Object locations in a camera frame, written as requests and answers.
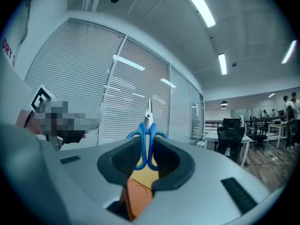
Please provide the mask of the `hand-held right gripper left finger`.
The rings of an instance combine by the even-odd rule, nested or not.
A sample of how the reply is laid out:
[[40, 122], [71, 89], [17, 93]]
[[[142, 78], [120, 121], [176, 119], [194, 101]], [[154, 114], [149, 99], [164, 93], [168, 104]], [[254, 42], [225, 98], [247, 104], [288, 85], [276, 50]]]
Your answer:
[[102, 148], [108, 151], [98, 158], [99, 172], [109, 183], [125, 187], [141, 158], [141, 138], [119, 140], [104, 144]]

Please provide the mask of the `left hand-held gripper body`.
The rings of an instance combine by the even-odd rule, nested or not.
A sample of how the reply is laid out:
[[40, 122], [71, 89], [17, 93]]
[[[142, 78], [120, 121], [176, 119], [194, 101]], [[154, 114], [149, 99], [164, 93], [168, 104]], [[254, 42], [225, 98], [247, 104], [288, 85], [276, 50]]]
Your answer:
[[73, 96], [57, 96], [40, 85], [30, 102], [33, 117], [46, 135], [67, 135], [98, 128], [100, 108], [93, 102]]

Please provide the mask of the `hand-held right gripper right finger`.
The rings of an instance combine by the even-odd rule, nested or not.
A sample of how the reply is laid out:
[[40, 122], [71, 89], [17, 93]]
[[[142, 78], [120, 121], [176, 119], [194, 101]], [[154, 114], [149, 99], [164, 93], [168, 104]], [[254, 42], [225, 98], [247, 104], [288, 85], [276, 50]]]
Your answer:
[[195, 161], [186, 148], [182, 142], [154, 138], [153, 157], [157, 163], [158, 180], [152, 183], [153, 192], [176, 190], [192, 177]]

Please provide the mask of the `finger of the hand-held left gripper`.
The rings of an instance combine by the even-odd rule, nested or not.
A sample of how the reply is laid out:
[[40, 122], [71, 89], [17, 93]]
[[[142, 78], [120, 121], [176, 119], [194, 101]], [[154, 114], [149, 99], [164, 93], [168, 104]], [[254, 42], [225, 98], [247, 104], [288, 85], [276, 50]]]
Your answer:
[[57, 137], [62, 140], [62, 145], [70, 143], [79, 143], [85, 137], [85, 130], [59, 130]]

